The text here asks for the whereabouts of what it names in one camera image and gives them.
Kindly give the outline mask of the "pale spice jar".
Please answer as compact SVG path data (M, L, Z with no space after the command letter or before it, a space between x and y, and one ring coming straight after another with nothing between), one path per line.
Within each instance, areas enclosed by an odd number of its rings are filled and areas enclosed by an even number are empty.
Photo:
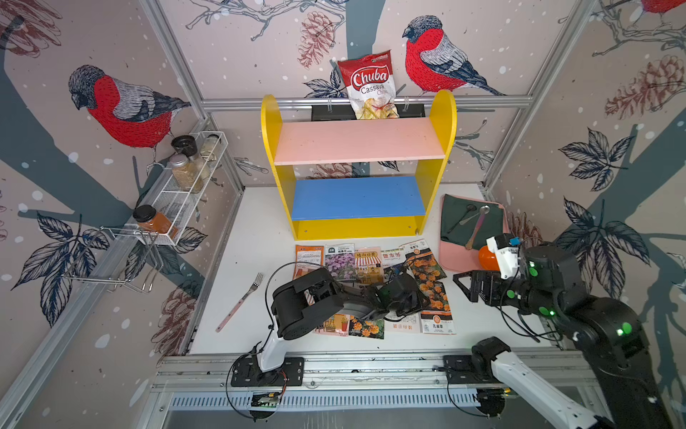
M221 137L218 134L208 134L200 146L200 157L207 162L215 162L218 159L217 152L221 148Z

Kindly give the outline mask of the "yellow shelf unit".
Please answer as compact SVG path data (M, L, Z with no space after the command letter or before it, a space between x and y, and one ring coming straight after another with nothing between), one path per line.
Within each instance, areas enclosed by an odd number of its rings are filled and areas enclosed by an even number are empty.
M261 106L265 153L297 241L423 234L457 133L447 90L426 117L286 123L277 99ZM300 179L298 166L411 162L412 175Z

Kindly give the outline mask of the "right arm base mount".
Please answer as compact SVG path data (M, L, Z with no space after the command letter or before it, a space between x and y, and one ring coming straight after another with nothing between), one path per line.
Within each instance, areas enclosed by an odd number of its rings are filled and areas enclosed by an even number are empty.
M511 348L498 337L477 342L470 355L446 355L443 369L449 384L496 384L491 365L498 355L511 352Z

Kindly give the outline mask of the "white orange seed bag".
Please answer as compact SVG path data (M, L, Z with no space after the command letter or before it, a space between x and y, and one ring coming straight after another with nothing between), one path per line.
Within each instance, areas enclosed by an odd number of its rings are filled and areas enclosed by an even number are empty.
M298 279L324 266L324 246L296 246L293 279Z

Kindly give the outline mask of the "orange marigold seed bag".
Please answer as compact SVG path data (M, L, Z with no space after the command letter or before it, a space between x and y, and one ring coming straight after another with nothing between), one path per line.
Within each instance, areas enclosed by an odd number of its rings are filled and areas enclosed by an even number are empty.
M400 249L406 257L406 267L418 282L437 282L447 277L426 240L406 243Z

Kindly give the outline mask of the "black wall holder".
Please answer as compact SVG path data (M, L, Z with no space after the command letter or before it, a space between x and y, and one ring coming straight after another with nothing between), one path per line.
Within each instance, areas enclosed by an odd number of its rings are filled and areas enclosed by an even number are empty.
M422 118L426 116L424 105L411 104L405 107L397 107L400 118ZM314 105L312 107L312 122L327 121L350 121L355 120L356 115L351 105Z

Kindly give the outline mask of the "red Chuba chips bag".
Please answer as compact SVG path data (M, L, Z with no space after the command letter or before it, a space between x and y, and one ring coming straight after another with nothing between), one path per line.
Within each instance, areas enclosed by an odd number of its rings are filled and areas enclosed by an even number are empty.
M338 62L357 120L398 118L391 52Z

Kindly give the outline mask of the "white text seed bag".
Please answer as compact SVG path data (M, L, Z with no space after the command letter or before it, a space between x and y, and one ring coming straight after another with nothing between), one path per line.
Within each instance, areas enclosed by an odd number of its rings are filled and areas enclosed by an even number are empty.
M401 332L402 334L420 334L421 316L419 314L407 316L399 322L385 322L387 332Z

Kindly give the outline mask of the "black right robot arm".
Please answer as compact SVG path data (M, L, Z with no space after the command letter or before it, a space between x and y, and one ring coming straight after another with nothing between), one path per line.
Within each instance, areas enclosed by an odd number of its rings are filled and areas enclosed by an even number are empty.
M619 300L591 295L574 254L554 245L527 248L514 273L472 270L453 281L471 302L550 320L582 352L616 427L671 427L637 314Z

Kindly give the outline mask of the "dark marigold seed bag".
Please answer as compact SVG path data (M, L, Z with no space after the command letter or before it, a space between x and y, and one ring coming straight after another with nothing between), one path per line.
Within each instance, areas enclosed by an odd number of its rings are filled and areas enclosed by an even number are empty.
M352 317L348 326L348 335L353 337L383 340L385 336L385 321L362 321Z

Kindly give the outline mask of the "purple flower seed bag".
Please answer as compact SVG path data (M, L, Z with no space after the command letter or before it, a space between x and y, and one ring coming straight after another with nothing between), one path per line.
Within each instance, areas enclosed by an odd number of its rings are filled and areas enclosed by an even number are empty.
M327 246L324 263L332 277L339 282L357 280L355 246L352 243Z

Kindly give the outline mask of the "pink handled spoon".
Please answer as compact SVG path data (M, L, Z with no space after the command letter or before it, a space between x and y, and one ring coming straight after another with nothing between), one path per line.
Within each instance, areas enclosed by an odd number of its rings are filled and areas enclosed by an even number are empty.
M472 234L471 234L471 236L470 236L470 238L469 238L469 241L466 243L466 249L467 249L467 250L472 250L472 249L473 249L473 245L474 245L476 236L477 236L477 234L478 234L480 228L482 228L484 219L485 219L485 217L487 216L487 214L489 214L489 211L491 211L491 209L490 209L488 206L483 206L483 207L480 208L480 214L479 214L477 223L476 223L476 225L475 225L475 227L474 227L474 229L473 229L473 232L472 232Z

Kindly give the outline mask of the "striped shop seed bag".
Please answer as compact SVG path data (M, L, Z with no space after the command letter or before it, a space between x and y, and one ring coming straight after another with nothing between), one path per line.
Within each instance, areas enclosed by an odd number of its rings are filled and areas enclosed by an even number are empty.
M384 281L381 253L378 247L356 249L354 256L358 283L372 285Z

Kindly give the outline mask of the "dark green cloth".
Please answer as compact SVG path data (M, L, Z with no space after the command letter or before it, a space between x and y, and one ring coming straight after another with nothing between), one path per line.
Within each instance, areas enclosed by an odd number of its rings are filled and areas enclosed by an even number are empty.
M460 223L459 226L453 230L451 234L447 234L448 229L456 223L456 221L464 214L466 206L469 204L475 205L477 210L471 212L466 218ZM456 198L450 195L445 195L443 198L442 208L441 208L441 236L442 241L455 244L457 246L466 247L466 243L473 232L473 229L477 223L480 208L483 206L488 206L491 211L484 219L482 228L480 228L474 245L473 250L480 250L486 245L487 239L492 236L500 235L505 229L505 211L500 205L485 201L469 200L464 198Z

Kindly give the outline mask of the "blue flower seed bag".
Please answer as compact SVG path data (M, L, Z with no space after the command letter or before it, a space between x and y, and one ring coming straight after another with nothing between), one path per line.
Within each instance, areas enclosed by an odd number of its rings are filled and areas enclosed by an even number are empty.
M406 254L402 248L382 250L381 261L384 282L389 282L402 275L402 273L407 273L408 263Z

